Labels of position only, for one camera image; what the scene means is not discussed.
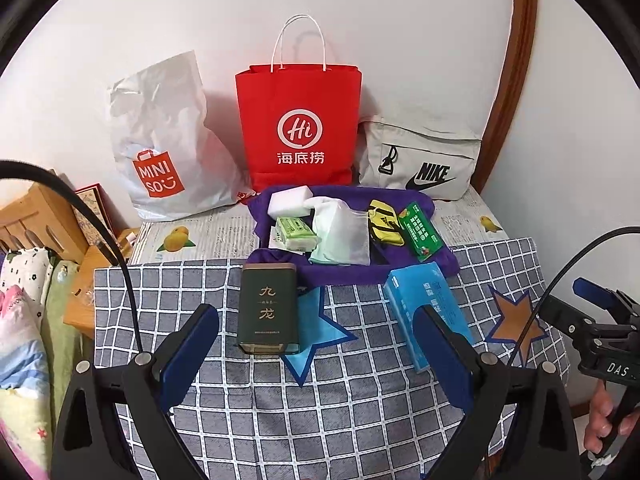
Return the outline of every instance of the wooden nightstand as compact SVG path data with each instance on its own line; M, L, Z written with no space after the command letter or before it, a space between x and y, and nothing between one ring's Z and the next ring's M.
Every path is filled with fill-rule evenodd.
M139 228L125 229L118 237L118 243L129 233L138 234L139 231ZM111 264L102 255L100 249L89 246L71 287L71 297L66 304L65 317L62 319L65 324L77 328L91 339L95 338L95 310L93 303L88 304L85 299L88 292L94 291L94 270L105 267L111 267Z

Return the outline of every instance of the metal screw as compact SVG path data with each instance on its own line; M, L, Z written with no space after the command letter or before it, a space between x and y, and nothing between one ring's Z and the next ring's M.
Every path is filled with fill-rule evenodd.
M498 364L498 357L492 352L482 352L480 354L480 360L489 366Z
M91 368L91 363L89 361L80 361L76 365L76 372L84 374L89 368Z
M556 373L556 365L553 364L551 361L544 361L542 363L542 369L548 374Z
M136 358L133 360L138 366L144 366L151 362L151 354L149 352L142 352L142 354L136 355Z

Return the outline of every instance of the white sponge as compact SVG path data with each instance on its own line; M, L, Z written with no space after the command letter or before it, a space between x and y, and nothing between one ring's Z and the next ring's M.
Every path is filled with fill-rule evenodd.
M303 216L308 216L311 214L311 209L304 207L303 203L312 196L313 193L311 193L308 186L300 186L292 189L285 189L284 191L278 191L271 195L267 213L274 220L282 217L301 218Z

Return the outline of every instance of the finger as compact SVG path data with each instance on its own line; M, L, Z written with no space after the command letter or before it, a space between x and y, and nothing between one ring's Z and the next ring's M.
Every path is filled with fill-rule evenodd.
M584 449L599 453L602 450L602 442L590 428L584 431Z
M611 400L611 395L607 391L604 382L602 380L598 380L596 384L596 389L593 393L593 397L591 397L590 402L591 411L598 411L604 416L609 416L613 411L613 401Z
M638 417L640 417L640 410L635 410L631 415L627 415L622 419L622 422L620 422L620 430L618 433L620 435L628 435L631 433L636 426L636 422L638 422Z
M596 436L607 436L611 432L611 424L602 413L592 411L589 413L589 423L587 425Z

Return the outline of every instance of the plaid tablecloth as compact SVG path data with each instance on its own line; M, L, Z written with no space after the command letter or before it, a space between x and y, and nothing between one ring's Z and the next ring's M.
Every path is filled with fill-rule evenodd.
M532 300L543 279L532 240L454 250L462 270L448 280L478 352L503 360L513 345L485 343L498 319L488 287ZM451 406L431 370L415 374L380 286L329 286L324 311L358 338L318 351L303 387L280 359L256 359L235 347L244 260L207 260L132 267L145 349L155 349L204 302L220 313L220 336L172 421L203 471L216 479L417 480L456 431ZM134 355L130 310L119 269L95 275L95 363L127 363ZM554 362L566 380L561 335L533 343L528 366ZM504 444L513 416L505 408L491 442ZM156 478L126 406L118 412L144 478Z

